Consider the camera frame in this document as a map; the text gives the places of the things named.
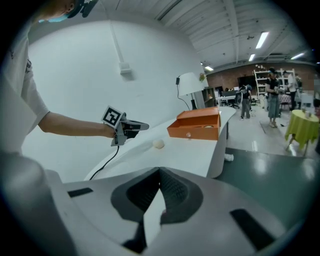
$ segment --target gray floor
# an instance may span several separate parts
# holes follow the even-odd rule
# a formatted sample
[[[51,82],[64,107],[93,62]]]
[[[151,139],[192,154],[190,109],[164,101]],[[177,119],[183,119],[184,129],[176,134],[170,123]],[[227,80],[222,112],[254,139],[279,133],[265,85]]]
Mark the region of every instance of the gray floor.
[[[320,186],[319,160],[227,148],[217,180],[229,183],[271,211],[286,228],[306,217]]]
[[[286,150],[289,142],[285,140],[285,134],[291,117],[288,107],[284,108],[281,118],[277,119],[278,128],[269,126],[268,113],[260,106],[252,106],[252,110],[251,118],[242,121],[240,121],[241,109],[236,110],[236,114],[229,121],[227,147],[282,156],[302,157],[304,155],[305,150],[299,149],[296,141]],[[315,147],[316,141],[309,144],[307,158],[319,158],[315,153]]]

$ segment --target hand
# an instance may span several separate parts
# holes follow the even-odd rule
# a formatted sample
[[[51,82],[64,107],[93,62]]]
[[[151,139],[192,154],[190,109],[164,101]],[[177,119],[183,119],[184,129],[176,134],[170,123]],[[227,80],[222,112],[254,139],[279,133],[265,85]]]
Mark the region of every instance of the hand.
[[[113,139],[115,135],[116,132],[113,128],[106,124],[103,124],[102,136]]]

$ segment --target white wall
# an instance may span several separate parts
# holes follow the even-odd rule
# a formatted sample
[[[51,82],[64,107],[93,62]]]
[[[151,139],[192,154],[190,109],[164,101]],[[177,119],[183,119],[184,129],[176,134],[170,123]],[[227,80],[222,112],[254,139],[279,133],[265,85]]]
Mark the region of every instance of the white wall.
[[[124,60],[133,69],[132,77],[121,76],[109,21],[103,12],[90,16],[37,26],[29,34],[34,78],[52,112],[100,122],[111,105],[153,127],[186,110],[177,99],[176,77],[203,69],[185,35],[154,20],[111,14]],[[82,180],[110,154],[110,144],[108,138],[58,136],[37,127],[22,151],[71,182]]]

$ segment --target white t-shirt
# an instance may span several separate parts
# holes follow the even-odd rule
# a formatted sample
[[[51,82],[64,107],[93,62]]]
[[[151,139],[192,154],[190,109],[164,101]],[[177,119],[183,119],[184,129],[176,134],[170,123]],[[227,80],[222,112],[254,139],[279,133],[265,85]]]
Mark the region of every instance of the white t-shirt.
[[[296,80],[294,79],[294,76],[292,74],[289,74],[288,76],[288,87],[289,87],[289,90],[291,93],[295,92],[297,89],[296,89]]]
[[[30,27],[28,22],[21,30],[0,69],[0,139],[6,144],[3,149],[10,152],[20,150],[25,136],[49,112],[37,91],[28,56]]]

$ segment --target ceiling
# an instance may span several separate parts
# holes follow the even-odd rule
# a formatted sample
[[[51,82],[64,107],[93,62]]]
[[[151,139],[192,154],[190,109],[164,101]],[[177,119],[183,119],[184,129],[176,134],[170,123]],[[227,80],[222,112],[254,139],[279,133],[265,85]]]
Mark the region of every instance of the ceiling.
[[[302,52],[300,62],[316,62],[291,19],[269,0],[100,1],[108,10],[142,15],[188,35],[201,61],[214,72],[262,61],[290,61]],[[269,35],[256,49],[262,32]]]

